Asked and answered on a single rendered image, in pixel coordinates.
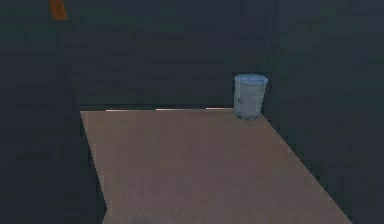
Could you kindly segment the pale blue round bin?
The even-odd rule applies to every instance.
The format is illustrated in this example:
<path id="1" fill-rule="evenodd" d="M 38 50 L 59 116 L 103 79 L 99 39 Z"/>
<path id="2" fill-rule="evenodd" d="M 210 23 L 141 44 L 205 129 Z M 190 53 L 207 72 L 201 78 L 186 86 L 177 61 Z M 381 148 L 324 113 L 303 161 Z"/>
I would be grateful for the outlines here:
<path id="1" fill-rule="evenodd" d="M 238 74 L 234 77 L 234 111 L 242 120 L 256 120 L 261 115 L 268 79 L 259 74 Z"/>

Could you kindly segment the dark cabinet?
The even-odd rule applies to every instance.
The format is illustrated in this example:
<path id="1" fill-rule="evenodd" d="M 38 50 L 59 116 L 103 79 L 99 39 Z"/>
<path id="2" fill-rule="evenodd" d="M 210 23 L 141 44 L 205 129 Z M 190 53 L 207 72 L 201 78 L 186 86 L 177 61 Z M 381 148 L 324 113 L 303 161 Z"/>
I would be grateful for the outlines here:
<path id="1" fill-rule="evenodd" d="M 0 224 L 102 224 L 107 211 L 60 28 L 0 19 Z"/>

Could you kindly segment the orange curved object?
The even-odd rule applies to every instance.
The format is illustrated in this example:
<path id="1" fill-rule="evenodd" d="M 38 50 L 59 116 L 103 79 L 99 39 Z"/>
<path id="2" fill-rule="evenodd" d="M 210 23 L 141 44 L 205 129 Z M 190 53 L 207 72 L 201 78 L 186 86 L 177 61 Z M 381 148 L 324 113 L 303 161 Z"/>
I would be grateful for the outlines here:
<path id="1" fill-rule="evenodd" d="M 64 21 L 68 19 L 63 0 L 48 0 L 50 11 L 54 20 Z"/>

